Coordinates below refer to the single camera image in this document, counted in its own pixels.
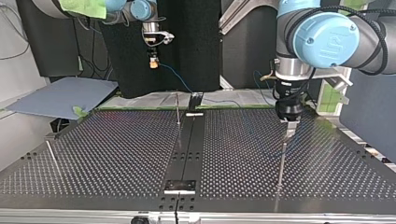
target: green tape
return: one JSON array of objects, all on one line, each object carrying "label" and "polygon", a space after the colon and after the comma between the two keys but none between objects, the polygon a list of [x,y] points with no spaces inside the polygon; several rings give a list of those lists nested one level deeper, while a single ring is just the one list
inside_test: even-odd
[{"label": "green tape", "polygon": [[90,114],[89,112],[84,111],[81,107],[77,105],[73,106],[73,111],[75,115],[77,115],[79,118],[87,117]]},{"label": "green tape", "polygon": [[332,88],[328,83],[324,84],[320,99],[319,112],[334,113],[340,102],[341,93]]},{"label": "green tape", "polygon": [[[186,110],[186,106],[180,106],[178,109]],[[96,110],[177,110],[175,106],[158,106],[158,107],[150,107],[150,106],[141,106],[141,107],[133,107],[133,106],[106,106],[99,107]]]},{"label": "green tape", "polygon": [[99,19],[106,18],[105,0],[59,0],[59,3],[64,11]]},{"label": "green tape", "polygon": [[272,105],[199,105],[195,107],[196,109],[268,109],[274,108]]}]

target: white cable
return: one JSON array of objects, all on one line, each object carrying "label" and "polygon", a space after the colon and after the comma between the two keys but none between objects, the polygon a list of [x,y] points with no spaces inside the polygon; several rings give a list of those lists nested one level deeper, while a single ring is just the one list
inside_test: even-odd
[{"label": "white cable", "polygon": [[[18,19],[18,22],[19,22],[19,24],[20,24],[21,32],[20,32],[20,31],[18,30],[18,28],[14,25],[14,23],[11,21],[11,19],[10,19],[9,16],[6,14],[6,12],[4,12],[4,11],[1,9],[2,7],[9,9],[9,10],[15,15],[15,17]],[[3,18],[5,18],[5,19],[8,21],[8,23],[9,23],[10,26],[11,26],[11,28],[13,28],[13,29],[15,30],[15,32],[17,32],[17,34],[18,34],[24,41],[27,42],[27,36],[26,36],[26,33],[25,33],[24,30],[23,30],[22,20],[21,20],[20,15],[18,14],[18,12],[17,12],[14,8],[12,8],[12,7],[10,7],[10,6],[6,5],[6,4],[4,4],[4,3],[0,3],[0,12],[1,12]]]},{"label": "white cable", "polygon": [[82,21],[79,19],[79,17],[77,17],[77,21],[78,23],[82,26],[82,28],[84,28],[84,30],[90,30],[90,28],[88,28],[86,25],[84,25],[84,23],[82,23]]},{"label": "white cable", "polygon": [[108,73],[107,78],[106,78],[107,81],[110,79],[111,74],[113,73],[113,71],[114,71],[114,69],[111,68],[111,70],[110,70],[110,72]]}]

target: metal rod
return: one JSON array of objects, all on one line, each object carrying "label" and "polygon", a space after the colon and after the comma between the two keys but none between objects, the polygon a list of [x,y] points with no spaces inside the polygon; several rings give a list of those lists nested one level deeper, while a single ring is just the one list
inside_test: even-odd
[{"label": "metal rod", "polygon": [[177,124],[180,125],[180,111],[178,109],[178,94],[176,92],[176,111],[177,111]]},{"label": "metal rod", "polygon": [[286,148],[288,147],[288,143],[286,141],[283,143],[282,146],[282,157],[280,158],[280,169],[279,169],[279,179],[277,182],[277,188],[282,188],[282,178],[283,178],[283,170],[285,168],[285,157],[286,157]]}]

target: robot end effector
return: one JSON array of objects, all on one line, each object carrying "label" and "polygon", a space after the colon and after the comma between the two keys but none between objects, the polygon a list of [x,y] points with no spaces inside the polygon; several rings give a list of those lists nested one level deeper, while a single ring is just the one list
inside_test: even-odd
[{"label": "robot end effector", "polygon": [[[370,25],[320,8],[319,0],[281,1],[277,20],[276,113],[281,120],[298,121],[301,97],[316,68],[359,68],[367,75],[395,74],[396,18],[380,17]],[[384,44],[378,33],[382,33]]]}]

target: cable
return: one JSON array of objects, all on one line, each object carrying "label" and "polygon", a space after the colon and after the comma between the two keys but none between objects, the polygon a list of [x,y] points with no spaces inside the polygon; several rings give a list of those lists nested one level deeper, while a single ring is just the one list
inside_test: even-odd
[{"label": "cable", "polygon": [[387,16],[396,16],[395,9],[385,9],[385,8],[373,8],[373,9],[366,9],[361,10],[359,13],[380,13],[380,14],[387,14]]},{"label": "cable", "polygon": [[110,71],[108,72],[108,74],[107,74],[107,76],[106,76],[106,80],[109,80],[109,79],[110,79],[111,74],[113,74],[113,71],[114,71],[114,69],[113,69],[113,67],[111,67]]},{"label": "cable", "polygon": [[[258,83],[257,80],[256,80],[256,74],[258,74],[258,75],[260,75],[260,77],[262,77],[262,73],[260,73],[260,72],[257,71],[257,70],[255,70],[255,71],[253,72],[253,80],[254,80],[254,83],[256,83],[256,86],[259,88],[260,93],[262,94],[262,99],[264,99],[265,103],[267,103],[268,105],[274,106],[274,105],[270,104],[270,103],[267,101],[267,98],[265,98],[264,93],[262,93],[262,87],[259,85],[259,83]],[[271,90],[270,85],[268,84],[268,81],[267,81],[267,80],[265,80],[265,83],[267,83],[268,90]]]},{"label": "cable", "polygon": [[314,100],[314,98],[312,98],[311,93],[309,93],[309,91],[306,91],[306,94],[308,95],[309,99],[311,99],[312,104],[314,104],[315,109],[318,109],[318,104],[317,102]]},{"label": "cable", "polygon": [[13,55],[13,56],[6,57],[6,58],[0,58],[0,61],[18,58],[18,57],[22,56],[23,54],[25,54],[29,48],[30,48],[30,44],[28,43],[26,46],[26,49],[23,52]]},{"label": "cable", "polygon": [[143,38],[143,42],[145,42],[145,44],[146,44],[147,46],[151,47],[151,48],[160,46],[163,42],[165,42],[165,38],[164,38],[162,41],[160,41],[160,43],[150,45],[150,44],[145,40],[145,34],[144,34],[144,31],[143,31],[143,28],[142,28],[142,38]]},{"label": "cable", "polygon": [[[8,17],[8,15],[6,14],[6,12],[4,12],[3,10],[1,10],[1,7],[5,7],[5,8],[7,8],[7,9],[9,9],[9,10],[14,14],[14,16],[18,19],[18,22],[19,22],[19,24],[20,24],[21,32],[17,29],[17,27],[14,25],[14,23],[13,23],[13,22],[11,21],[11,19]],[[23,30],[22,20],[21,20],[20,15],[18,14],[18,12],[17,12],[14,8],[12,8],[12,7],[10,7],[10,6],[6,5],[6,4],[0,5],[0,12],[1,12],[2,16],[8,21],[8,23],[9,23],[9,24],[12,26],[12,28],[15,30],[15,32],[16,32],[24,41],[27,42],[27,36],[26,36],[26,33],[25,33],[24,30]]]},{"label": "cable", "polygon": [[[6,14],[5,12],[3,12],[3,10],[1,9],[1,7],[8,8],[8,9],[18,18],[18,20],[19,20],[19,22],[20,22],[21,29],[22,29],[22,33],[20,33],[20,31],[17,29],[17,27],[15,27],[15,25],[14,25],[14,24],[12,23],[12,21],[9,19],[9,17],[7,16],[7,14]],[[22,56],[23,54],[25,54],[25,53],[28,51],[28,49],[30,48],[30,44],[29,44],[29,42],[27,41],[26,33],[25,33],[24,30],[23,30],[23,26],[22,26],[22,22],[21,22],[21,17],[18,15],[17,11],[16,11],[14,8],[12,8],[12,7],[10,7],[10,6],[6,5],[6,4],[0,5],[0,11],[2,12],[3,17],[11,24],[11,26],[12,26],[12,28],[15,30],[15,32],[17,32],[17,34],[27,43],[26,49],[25,49],[23,52],[18,53],[18,54],[16,54],[16,55],[12,55],[12,56],[7,56],[7,57],[4,57],[4,58],[0,58],[0,61],[18,58],[18,57]]]},{"label": "cable", "polygon": [[293,33],[293,31],[295,30],[295,28],[297,28],[298,25],[301,24],[302,21],[304,21],[305,19],[309,18],[310,16],[314,15],[315,13],[319,12],[319,11],[323,11],[323,10],[334,10],[334,9],[338,9],[338,10],[344,10],[347,11],[349,13],[352,13],[354,15],[356,15],[357,17],[361,18],[363,21],[365,21],[375,32],[375,34],[378,36],[379,42],[381,43],[381,47],[382,47],[382,51],[383,51],[383,59],[382,59],[382,64],[381,67],[378,69],[378,71],[374,72],[374,73],[369,73],[369,72],[365,72],[362,71],[364,74],[369,75],[369,76],[376,76],[381,74],[388,65],[388,56],[389,56],[389,52],[388,52],[388,45],[387,42],[385,41],[385,37],[382,34],[382,32],[379,30],[379,28],[374,24],[374,22],[370,19],[368,19],[367,17],[364,16],[364,14],[360,13],[359,11],[352,9],[350,7],[343,7],[343,6],[330,6],[330,7],[318,7],[318,8],[314,8],[312,10],[310,10],[309,12],[305,13],[302,17],[300,17],[289,29],[287,35],[286,35],[286,48],[288,49],[288,52],[292,53],[292,49],[290,48],[289,42],[290,42],[290,38],[291,38],[291,34]]},{"label": "cable", "polygon": [[84,25],[84,23],[82,23],[82,21],[79,19],[79,17],[77,17],[77,21],[78,23],[82,26],[82,28],[86,31],[89,31],[90,28],[88,28],[86,25]]},{"label": "cable", "polygon": [[190,89],[190,87],[187,85],[187,83],[184,81],[184,79],[175,71],[175,69],[173,69],[173,67],[160,63],[160,66],[165,67],[169,70],[171,70],[173,72],[173,74],[178,77],[178,79],[180,79],[181,83],[183,83],[184,87],[191,93],[193,93],[193,91]]}]

